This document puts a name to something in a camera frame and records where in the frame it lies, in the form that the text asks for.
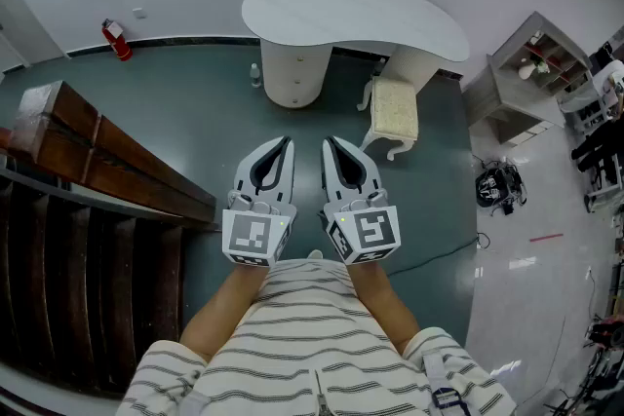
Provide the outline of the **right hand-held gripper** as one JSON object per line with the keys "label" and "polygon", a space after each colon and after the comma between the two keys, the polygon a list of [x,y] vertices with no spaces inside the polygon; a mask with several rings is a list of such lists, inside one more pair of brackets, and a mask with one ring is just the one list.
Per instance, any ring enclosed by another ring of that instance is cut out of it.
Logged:
{"label": "right hand-held gripper", "polygon": [[384,259],[401,246],[397,208],[380,189],[376,163],[357,146],[336,136],[323,140],[322,187],[325,231],[345,265]]}

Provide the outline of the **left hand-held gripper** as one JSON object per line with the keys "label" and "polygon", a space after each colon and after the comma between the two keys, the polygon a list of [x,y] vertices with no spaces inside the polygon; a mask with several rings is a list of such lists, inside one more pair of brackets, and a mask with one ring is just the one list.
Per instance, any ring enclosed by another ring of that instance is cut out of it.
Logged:
{"label": "left hand-held gripper", "polygon": [[222,212],[222,253],[232,262],[275,265],[293,230],[294,143],[288,136],[264,142],[239,164],[228,208]]}

